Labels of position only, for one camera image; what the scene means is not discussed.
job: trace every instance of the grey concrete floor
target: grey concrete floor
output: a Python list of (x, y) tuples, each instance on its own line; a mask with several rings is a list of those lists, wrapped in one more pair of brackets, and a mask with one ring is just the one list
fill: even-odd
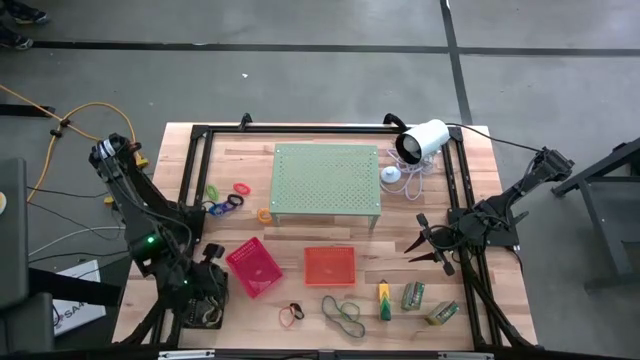
[[(43, 40), (446, 45), (436, 0), (31, 4), (54, 18), (46, 27), (24, 31)], [(634, 0), (450, 0), (450, 6), (461, 46), (640, 47), (640, 27), (633, 21), (640, 6)], [(640, 134), (639, 58), (463, 56), (461, 62), (474, 124), (488, 125), (496, 137), (557, 148), (576, 162), (575, 171)], [(379, 123), (387, 112), (412, 123), (460, 121), (448, 55), (33, 49), (0, 53), (0, 83), (56, 107), (58, 114), (88, 101), (115, 104), (131, 117), (152, 163), (169, 121), (238, 121), (244, 112), (258, 122)], [(0, 102), (19, 103), (4, 94)], [(25, 158), (33, 185), (55, 122), (0, 121), (5, 125), (0, 154)], [(99, 136), (127, 133), (107, 110), (88, 110), (75, 121)], [(87, 162), (91, 145), (65, 134), (43, 187), (104, 191)], [(510, 186), (532, 154), (501, 144), (494, 149), (503, 185)], [(549, 188), (541, 186), (515, 206), (531, 214), (518, 231), (540, 344), (640, 357), (640, 289), (592, 296), (583, 291), (586, 280), (611, 271), (606, 248), (592, 231), (580, 195), (557, 200)], [(34, 202), (89, 226), (114, 223), (100, 198), (38, 194)], [(37, 208), (31, 207), (29, 216), (30, 249), (78, 229)], [(86, 235), (41, 255), (122, 248), (121, 240)], [(58, 258), (41, 266), (62, 269), (78, 259)]]

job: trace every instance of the white cable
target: white cable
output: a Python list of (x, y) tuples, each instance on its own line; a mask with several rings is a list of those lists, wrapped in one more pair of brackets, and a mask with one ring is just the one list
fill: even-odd
[[(402, 188), (400, 188), (399, 190), (387, 189), (382, 184), (382, 181), (380, 182), (380, 187), (382, 187), (384, 191), (391, 194), (400, 194), (404, 191), (407, 199), (411, 201), (420, 197), (420, 194), (422, 194), (422, 175), (429, 175), (433, 170), (433, 155), (427, 155), (422, 159), (422, 161), (420, 161), (420, 163), (410, 165), (400, 158), (400, 155), (398, 155), (398, 151), (395, 149), (387, 149), (387, 154), (389, 154), (389, 156), (391, 156), (396, 161), (396, 167), (398, 168), (398, 170), (400, 170), (400, 172), (403, 174), (409, 174), (409, 177), (407, 178), (407, 181), (405, 181)], [(411, 179), (413, 179), (413, 175), (415, 174), (418, 174), (420, 176), (420, 189), (418, 190), (416, 196), (411, 197), (411, 195), (409, 195), (409, 183), (411, 182)]]
[(39, 253), (40, 251), (42, 251), (42, 250), (44, 250), (44, 249), (48, 248), (49, 246), (52, 246), (52, 245), (54, 245), (54, 244), (56, 244), (56, 243), (58, 243), (58, 242), (60, 242), (60, 241), (62, 241), (62, 240), (64, 240), (64, 239), (68, 239), (68, 238), (70, 238), (70, 237), (72, 237), (72, 236), (76, 236), (76, 235), (78, 235), (78, 234), (82, 234), (82, 233), (85, 233), (85, 232), (87, 232), (87, 231), (96, 231), (96, 230), (124, 230), (124, 229), (125, 229), (125, 228), (123, 228), (123, 227), (118, 227), (118, 226), (101, 226), (101, 227), (95, 227), (95, 228), (89, 228), (89, 229), (82, 229), (82, 230), (74, 231), (74, 232), (72, 232), (71, 234), (67, 234), (67, 235), (64, 235), (64, 236), (62, 236), (62, 237), (59, 237), (59, 238), (57, 238), (57, 239), (53, 240), (52, 242), (50, 242), (50, 243), (48, 243), (47, 245), (45, 245), (45, 246), (43, 246), (43, 247), (39, 248), (38, 250), (35, 250), (35, 251), (30, 252), (30, 253), (29, 253), (29, 256), (35, 255), (35, 254)]

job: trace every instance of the table leg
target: table leg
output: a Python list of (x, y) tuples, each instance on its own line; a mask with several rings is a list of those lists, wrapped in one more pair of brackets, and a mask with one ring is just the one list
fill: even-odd
[(376, 227), (379, 217), (380, 216), (369, 216), (369, 231), (373, 231), (373, 228)]

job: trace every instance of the pink tray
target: pink tray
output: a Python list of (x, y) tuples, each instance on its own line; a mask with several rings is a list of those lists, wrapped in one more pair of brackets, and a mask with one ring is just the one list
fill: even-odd
[(258, 238), (251, 238), (225, 259), (251, 298), (263, 293), (282, 277), (282, 270)]

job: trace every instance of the orange tray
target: orange tray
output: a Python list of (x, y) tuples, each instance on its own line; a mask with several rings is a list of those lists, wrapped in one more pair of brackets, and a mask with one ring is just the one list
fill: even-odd
[(307, 286), (355, 285), (356, 265), (353, 248), (305, 248), (304, 283)]

